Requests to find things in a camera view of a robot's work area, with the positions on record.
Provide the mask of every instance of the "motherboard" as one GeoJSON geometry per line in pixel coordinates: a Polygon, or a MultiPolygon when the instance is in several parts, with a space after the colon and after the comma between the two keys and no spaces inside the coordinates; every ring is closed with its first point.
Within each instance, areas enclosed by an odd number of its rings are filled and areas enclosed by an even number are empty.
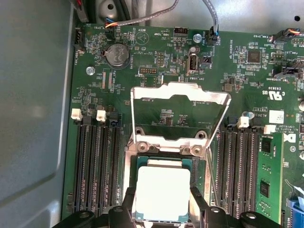
{"type": "MultiPolygon", "coordinates": [[[[186,169],[210,205],[294,227],[295,186],[304,187],[304,38],[221,31],[213,40],[197,29],[84,24],[75,39],[63,219],[120,205],[157,158],[186,169]],[[219,104],[190,99],[176,83],[229,96],[223,118],[219,104]],[[150,96],[140,96],[143,88],[150,96]],[[172,153],[141,144],[131,153],[137,134],[199,140],[217,123],[213,172],[199,147],[172,153]]],[[[188,220],[180,215],[175,222],[188,220]]]]}

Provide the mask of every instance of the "screw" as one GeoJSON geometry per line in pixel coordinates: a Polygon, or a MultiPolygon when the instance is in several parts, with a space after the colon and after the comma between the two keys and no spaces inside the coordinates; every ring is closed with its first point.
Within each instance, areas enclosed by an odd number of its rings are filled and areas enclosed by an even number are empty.
{"type": "Polygon", "coordinates": [[[95,68],[92,66],[88,66],[85,71],[86,71],[86,74],[90,75],[90,76],[95,74],[95,68]]]}
{"type": "Polygon", "coordinates": [[[195,34],[194,36],[193,36],[193,41],[195,42],[195,43],[200,43],[201,41],[203,40],[203,37],[201,36],[201,34],[195,34]]]}
{"type": "Polygon", "coordinates": [[[246,216],[251,219],[256,219],[256,216],[252,213],[247,213],[246,216]]]}
{"type": "Polygon", "coordinates": [[[211,208],[211,211],[214,213],[219,213],[219,209],[218,208],[211,208]]]}
{"type": "Polygon", "coordinates": [[[140,143],[138,144],[138,151],[139,152],[147,152],[148,151],[148,145],[146,143],[140,143]]]}
{"type": "Polygon", "coordinates": [[[81,213],[80,215],[79,215],[79,217],[81,218],[81,219],[85,219],[85,218],[87,218],[87,217],[89,217],[90,215],[89,215],[89,213],[87,213],[87,212],[84,212],[84,213],[81,213]]]}

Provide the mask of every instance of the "chip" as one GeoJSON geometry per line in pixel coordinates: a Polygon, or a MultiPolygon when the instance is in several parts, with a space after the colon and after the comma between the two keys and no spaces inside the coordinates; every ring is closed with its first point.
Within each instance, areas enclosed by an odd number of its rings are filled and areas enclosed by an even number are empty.
{"type": "Polygon", "coordinates": [[[224,84],[224,91],[225,92],[232,92],[232,89],[233,89],[233,85],[232,84],[224,84]]]}
{"type": "Polygon", "coordinates": [[[267,198],[269,198],[269,193],[270,193],[270,185],[264,181],[261,180],[260,183],[260,193],[263,196],[266,196],[267,198]]]}
{"type": "Polygon", "coordinates": [[[304,124],[300,124],[300,133],[304,133],[304,124]]]}
{"type": "Polygon", "coordinates": [[[271,152],[271,139],[262,138],[262,151],[266,153],[271,152]]]}
{"type": "Polygon", "coordinates": [[[249,50],[248,51],[248,59],[249,63],[260,63],[261,62],[261,52],[257,50],[249,50]]]}

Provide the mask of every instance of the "connector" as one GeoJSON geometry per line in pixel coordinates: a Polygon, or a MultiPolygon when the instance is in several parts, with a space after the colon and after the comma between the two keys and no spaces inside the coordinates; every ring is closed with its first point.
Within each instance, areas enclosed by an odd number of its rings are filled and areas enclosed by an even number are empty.
{"type": "Polygon", "coordinates": [[[206,36],[207,44],[216,45],[216,43],[218,42],[218,38],[219,38],[218,32],[215,33],[212,26],[206,36]]]}
{"type": "Polygon", "coordinates": [[[191,53],[187,59],[186,72],[188,75],[194,74],[198,68],[199,68],[199,57],[196,54],[191,53]]]}
{"type": "Polygon", "coordinates": [[[74,47],[76,50],[85,51],[85,34],[82,28],[75,28],[74,47]]]}
{"type": "Polygon", "coordinates": [[[289,200],[288,207],[293,215],[292,228],[304,227],[304,199],[298,197],[298,200],[289,200]]]}
{"type": "Polygon", "coordinates": [[[292,40],[293,38],[295,38],[296,36],[299,35],[300,29],[298,28],[287,28],[285,30],[282,30],[280,32],[278,32],[277,34],[271,36],[269,38],[269,41],[272,43],[276,43],[276,42],[287,42],[292,40]]]}
{"type": "Polygon", "coordinates": [[[188,28],[175,27],[173,31],[174,37],[188,37],[188,28]]]}

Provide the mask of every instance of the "green circuit board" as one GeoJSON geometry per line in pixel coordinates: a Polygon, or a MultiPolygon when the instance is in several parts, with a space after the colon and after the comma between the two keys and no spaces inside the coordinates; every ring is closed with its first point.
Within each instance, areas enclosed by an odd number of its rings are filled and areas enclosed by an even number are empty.
{"type": "MultiPolygon", "coordinates": [[[[252,147],[258,151],[256,171],[249,171],[256,176],[253,179],[256,202],[245,208],[259,208],[261,180],[265,180],[270,190],[263,189],[263,197],[269,194],[267,205],[273,208],[265,213],[257,209],[258,212],[281,222],[283,210],[286,216],[283,225],[290,227],[291,212],[287,206],[290,187],[285,180],[293,185],[304,183],[303,160],[299,158],[301,150],[304,150],[301,148],[304,134],[300,134],[304,114],[299,110],[304,97],[304,82],[303,77],[273,77],[273,72],[288,63],[304,60],[304,39],[294,38],[286,43],[273,44],[269,42],[269,34],[221,31],[219,41],[212,46],[205,42],[207,31],[204,30],[189,29],[186,35],[179,36],[174,34],[174,28],[122,26],[115,28],[113,39],[109,39],[101,25],[85,24],[81,29],[85,48],[75,51],[70,111],[81,109],[83,121],[87,123],[82,125],[72,119],[69,121],[63,219],[80,209],[100,214],[103,208],[122,202],[124,149],[132,134],[131,88],[160,87],[175,81],[196,83],[206,91],[229,93],[231,103],[225,119],[228,116],[239,118],[244,112],[252,112],[254,118],[259,119],[260,126],[276,125],[273,142],[281,143],[281,157],[264,159],[265,155],[260,152],[264,134],[260,129],[252,147]],[[202,35],[202,42],[193,41],[195,34],[202,35]],[[104,56],[113,44],[123,44],[129,52],[129,62],[124,69],[110,67],[104,56]],[[191,47],[196,48],[199,68],[189,73],[187,59],[191,47]],[[93,75],[86,73],[87,67],[95,69],[93,75]],[[107,126],[97,122],[96,113],[100,109],[106,110],[109,114],[107,119],[113,122],[107,126]],[[261,164],[280,175],[267,178],[261,164]],[[282,191],[273,191],[276,187],[281,187],[282,191]]],[[[135,111],[136,124],[145,132],[158,134],[161,131],[168,139],[177,139],[194,137],[199,129],[209,132],[214,124],[214,113],[218,110],[212,105],[192,103],[186,97],[174,96],[161,104],[143,99],[135,111]]],[[[220,135],[227,135],[227,140],[235,140],[236,143],[239,137],[243,137],[219,133],[211,144],[214,158],[221,154],[218,153],[221,150],[220,135]]],[[[253,140],[251,133],[246,137],[253,140]]],[[[212,204],[211,188],[206,189],[205,185],[207,170],[202,170],[206,162],[200,161],[199,166],[197,186],[212,204]]],[[[216,168],[217,159],[214,159],[215,173],[216,168]]]]}

